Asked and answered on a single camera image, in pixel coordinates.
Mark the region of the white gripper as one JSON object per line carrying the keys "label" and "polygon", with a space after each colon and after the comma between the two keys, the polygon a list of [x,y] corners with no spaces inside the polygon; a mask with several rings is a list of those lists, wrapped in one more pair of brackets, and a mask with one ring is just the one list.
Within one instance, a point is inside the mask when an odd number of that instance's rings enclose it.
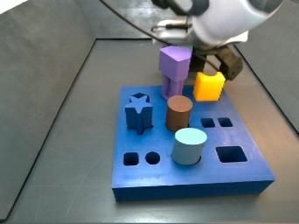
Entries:
{"label": "white gripper", "polygon": [[220,47],[249,40],[249,22],[216,18],[191,17],[163,20],[154,28],[154,34],[171,45]]}

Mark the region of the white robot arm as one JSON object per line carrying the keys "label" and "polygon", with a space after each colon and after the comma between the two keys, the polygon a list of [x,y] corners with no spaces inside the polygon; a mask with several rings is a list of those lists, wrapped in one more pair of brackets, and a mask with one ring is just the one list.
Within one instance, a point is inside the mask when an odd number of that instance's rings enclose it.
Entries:
{"label": "white robot arm", "polygon": [[152,31],[171,45],[210,50],[246,42],[249,32],[277,13],[285,0],[152,0],[179,16],[160,21]]}

